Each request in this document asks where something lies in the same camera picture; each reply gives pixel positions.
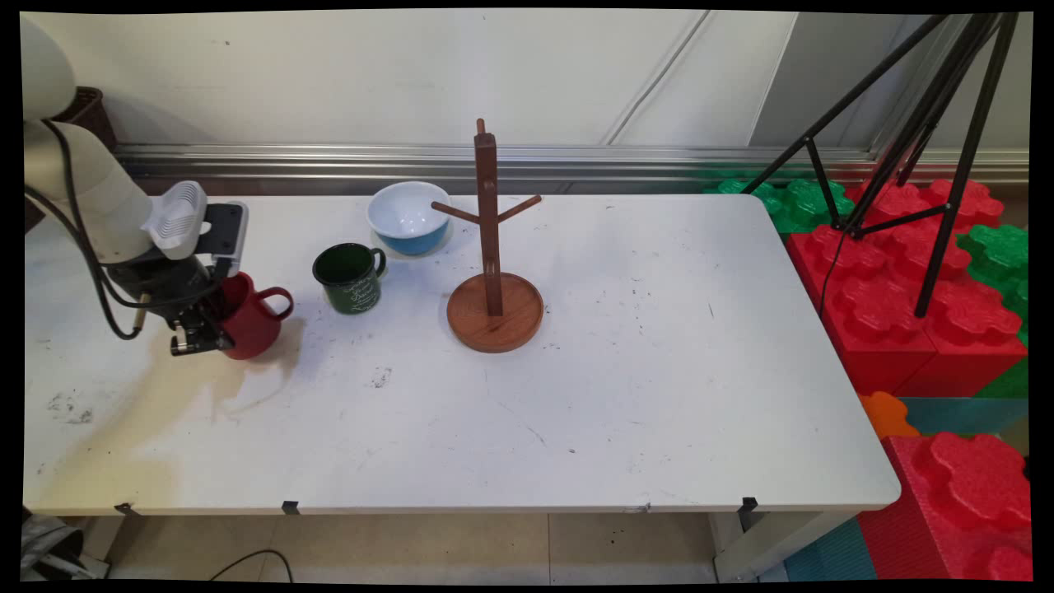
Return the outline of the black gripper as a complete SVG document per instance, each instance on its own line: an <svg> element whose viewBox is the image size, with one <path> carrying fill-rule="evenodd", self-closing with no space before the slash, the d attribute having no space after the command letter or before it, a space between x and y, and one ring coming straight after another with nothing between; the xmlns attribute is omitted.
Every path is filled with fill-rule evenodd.
<svg viewBox="0 0 1054 593"><path fill-rule="evenodd" d="M153 307L148 311L165 319L175 333L172 356L225 352L235 345L221 324L237 309L236 278L218 284L213 266L204 266L196 256L108 266L108 275L135 301L150 294Z"/></svg>

